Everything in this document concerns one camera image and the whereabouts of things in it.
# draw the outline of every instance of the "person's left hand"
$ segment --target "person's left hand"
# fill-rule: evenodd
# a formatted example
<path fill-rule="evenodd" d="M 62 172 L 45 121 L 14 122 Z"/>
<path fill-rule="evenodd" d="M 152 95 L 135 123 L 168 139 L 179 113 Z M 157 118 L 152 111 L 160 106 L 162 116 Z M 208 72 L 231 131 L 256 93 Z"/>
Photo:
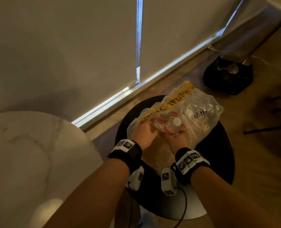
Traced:
<path fill-rule="evenodd" d="M 158 130 L 154 130 L 154 132 L 151 132 L 151 124 L 152 122 L 150 120 L 146 120 L 143 123 L 139 124 L 131 137 L 132 141 L 135 141 L 142 150 L 149 147 L 158 134 Z"/>

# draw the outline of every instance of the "hand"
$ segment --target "hand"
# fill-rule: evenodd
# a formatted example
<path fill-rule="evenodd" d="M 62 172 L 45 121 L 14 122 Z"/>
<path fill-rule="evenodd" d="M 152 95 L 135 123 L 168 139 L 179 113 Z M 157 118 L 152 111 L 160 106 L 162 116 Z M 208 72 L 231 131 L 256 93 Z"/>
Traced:
<path fill-rule="evenodd" d="M 150 120 L 146 120 L 143 123 L 139 124 L 135 128 L 131 137 L 131 140 L 139 144 L 142 150 L 148 148 L 158 134 L 158 130 L 154 130 L 154 132 L 151 132 L 151 124 L 152 122 Z"/>
<path fill-rule="evenodd" d="M 162 132 L 161 137 L 164 138 L 170 147 L 171 152 L 175 155 L 181 148 L 190 148 L 190 142 L 188 138 L 188 132 L 181 130 L 179 135 L 171 137 L 168 134 Z"/>

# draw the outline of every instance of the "black bag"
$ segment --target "black bag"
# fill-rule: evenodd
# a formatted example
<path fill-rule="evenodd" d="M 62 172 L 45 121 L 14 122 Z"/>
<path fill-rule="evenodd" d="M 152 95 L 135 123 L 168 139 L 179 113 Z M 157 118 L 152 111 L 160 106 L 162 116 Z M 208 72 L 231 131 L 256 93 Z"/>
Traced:
<path fill-rule="evenodd" d="M 253 66 L 246 66 L 220 56 L 204 71 L 204 85 L 214 91 L 237 95 L 253 82 Z"/>

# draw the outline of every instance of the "black round table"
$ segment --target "black round table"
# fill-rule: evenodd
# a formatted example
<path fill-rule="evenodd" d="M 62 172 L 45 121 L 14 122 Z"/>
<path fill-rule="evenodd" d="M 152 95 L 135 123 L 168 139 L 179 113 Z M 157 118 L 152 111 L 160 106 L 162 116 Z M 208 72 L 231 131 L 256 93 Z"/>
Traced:
<path fill-rule="evenodd" d="M 150 108 L 156 102 L 161 102 L 165 95 L 151 97 L 133 107 L 124 117 L 118 128 L 115 144 L 121 139 L 127 138 L 127 128 L 130 123 L 138 118 L 141 111 Z M 230 139 L 220 122 L 211 130 L 197 146 L 199 151 L 222 179 L 232 184 L 235 173 L 235 160 Z M 131 197 L 134 198 L 142 207 L 148 211 L 167 219 L 181 219 L 185 209 L 185 196 L 181 190 L 178 190 L 175 196 L 166 196 L 161 191 L 161 177 L 144 161 L 141 163 L 144 168 L 144 176 L 138 191 L 128 190 Z M 206 214 L 202 203 L 195 194 L 191 185 L 178 186 L 183 188 L 187 195 L 187 210 L 184 219 L 192 219 Z"/>

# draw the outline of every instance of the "forearm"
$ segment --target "forearm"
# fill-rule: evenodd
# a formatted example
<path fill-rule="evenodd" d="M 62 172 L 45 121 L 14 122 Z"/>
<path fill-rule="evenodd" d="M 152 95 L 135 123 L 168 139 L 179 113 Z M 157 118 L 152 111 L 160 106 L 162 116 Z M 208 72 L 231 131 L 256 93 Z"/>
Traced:
<path fill-rule="evenodd" d="M 109 227 L 129 175 L 123 161 L 109 159 L 70 194 L 44 228 Z"/>
<path fill-rule="evenodd" d="M 218 227 L 281 227 L 248 196 L 226 183 L 208 167 L 199 167 L 191 184 L 214 225 Z"/>

